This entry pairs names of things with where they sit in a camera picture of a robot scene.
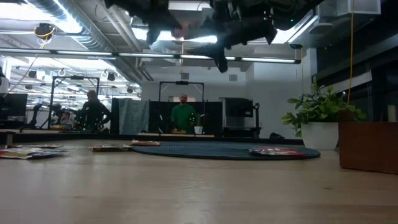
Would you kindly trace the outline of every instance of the green shirt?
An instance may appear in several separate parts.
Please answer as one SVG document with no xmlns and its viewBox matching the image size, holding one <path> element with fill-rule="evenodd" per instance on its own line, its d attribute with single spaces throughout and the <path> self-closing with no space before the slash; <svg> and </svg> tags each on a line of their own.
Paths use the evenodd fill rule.
<svg viewBox="0 0 398 224">
<path fill-rule="evenodd" d="M 194 128 L 191 125 L 190 118 L 196 118 L 196 112 L 193 106 L 177 105 L 172 111 L 172 122 L 178 130 L 187 131 L 188 134 L 194 133 Z"/>
</svg>

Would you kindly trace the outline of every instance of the man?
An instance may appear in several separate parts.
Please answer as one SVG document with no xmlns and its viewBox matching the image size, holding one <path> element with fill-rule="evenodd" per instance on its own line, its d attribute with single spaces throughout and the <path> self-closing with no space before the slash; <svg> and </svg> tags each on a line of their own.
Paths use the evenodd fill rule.
<svg viewBox="0 0 398 224">
<path fill-rule="evenodd" d="M 81 109 L 86 118 L 86 128 L 97 131 L 111 119 L 111 112 L 100 102 L 94 90 L 87 93 L 87 98 L 88 101 Z"/>
<path fill-rule="evenodd" d="M 65 125 L 67 129 L 71 130 L 73 128 L 73 121 L 70 119 L 70 112 L 65 111 L 61 115 L 61 124 Z"/>
<path fill-rule="evenodd" d="M 172 124 L 174 131 L 186 131 L 187 134 L 194 134 L 196 112 L 193 106 L 187 104 L 186 94 L 180 96 L 180 104 L 172 110 Z"/>
</svg>

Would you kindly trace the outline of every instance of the green leaves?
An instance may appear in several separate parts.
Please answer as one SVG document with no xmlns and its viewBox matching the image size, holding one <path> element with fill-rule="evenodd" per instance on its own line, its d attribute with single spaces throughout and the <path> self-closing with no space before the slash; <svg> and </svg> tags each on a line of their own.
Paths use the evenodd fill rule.
<svg viewBox="0 0 398 224">
<path fill-rule="evenodd" d="M 297 131 L 295 136 L 301 138 L 302 137 L 301 131 Z"/>
<path fill-rule="evenodd" d="M 322 112 L 325 112 L 325 111 L 326 111 L 326 108 L 325 108 L 325 106 L 323 106 L 323 105 L 320 105 L 320 106 L 319 106 L 319 109 L 320 109 Z"/>
<path fill-rule="evenodd" d="M 355 106 L 348 105 L 346 108 L 347 108 L 349 111 L 351 111 L 351 112 L 354 112 L 354 111 L 355 111 Z"/>
<path fill-rule="evenodd" d="M 327 91 L 321 91 L 314 77 L 311 84 L 312 94 L 304 93 L 298 98 L 288 99 L 289 103 L 295 104 L 296 113 L 287 113 L 282 117 L 284 124 L 292 125 L 296 130 L 296 136 L 301 137 L 302 124 L 309 122 L 337 122 L 339 111 L 348 110 L 357 119 L 365 119 L 366 115 L 353 105 L 347 105 L 342 97 L 333 92 L 329 86 Z"/>
</svg>

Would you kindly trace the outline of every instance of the computer screen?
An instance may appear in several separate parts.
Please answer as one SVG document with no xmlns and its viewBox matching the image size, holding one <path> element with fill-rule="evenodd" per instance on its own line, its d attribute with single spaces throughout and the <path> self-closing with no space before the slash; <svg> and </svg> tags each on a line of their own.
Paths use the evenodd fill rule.
<svg viewBox="0 0 398 224">
<path fill-rule="evenodd" d="M 245 98 L 225 98 L 225 115 L 253 117 L 253 101 Z"/>
<path fill-rule="evenodd" d="M 0 119 L 8 119 L 10 116 L 25 116 L 27 94 L 10 93 L 6 97 L 1 95 L 0 99 Z"/>
</svg>

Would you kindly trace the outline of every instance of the wooden planter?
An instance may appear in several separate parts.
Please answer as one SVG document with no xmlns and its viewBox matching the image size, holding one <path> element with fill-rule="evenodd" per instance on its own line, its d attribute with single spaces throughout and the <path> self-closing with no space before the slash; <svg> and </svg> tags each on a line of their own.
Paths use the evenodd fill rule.
<svg viewBox="0 0 398 224">
<path fill-rule="evenodd" d="M 398 174 L 398 123 L 339 123 L 340 166 Z"/>
</svg>

